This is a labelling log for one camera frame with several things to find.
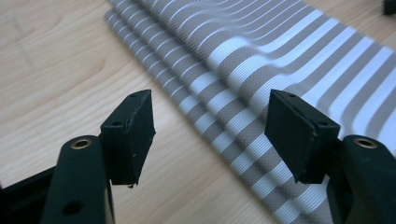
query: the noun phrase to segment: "folded fabric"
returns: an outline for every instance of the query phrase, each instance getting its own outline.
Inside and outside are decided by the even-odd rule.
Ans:
[[[263,134],[271,89],[395,154],[395,54],[306,3],[110,3],[112,29],[281,222],[331,216],[326,183],[296,185]]]

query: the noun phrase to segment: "wooden table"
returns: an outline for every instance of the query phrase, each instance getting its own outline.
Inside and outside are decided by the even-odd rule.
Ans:
[[[396,49],[379,0],[309,0]],[[55,165],[67,140],[99,134],[122,99],[152,89],[157,134],[140,184],[114,187],[118,223],[271,223],[259,203],[113,35],[105,1],[0,1],[0,181]]]

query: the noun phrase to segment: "striped cloth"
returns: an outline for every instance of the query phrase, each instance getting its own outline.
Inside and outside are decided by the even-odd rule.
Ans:
[[[111,0],[106,21],[282,223],[329,223],[265,137],[271,89],[396,153],[396,55],[297,0]]]

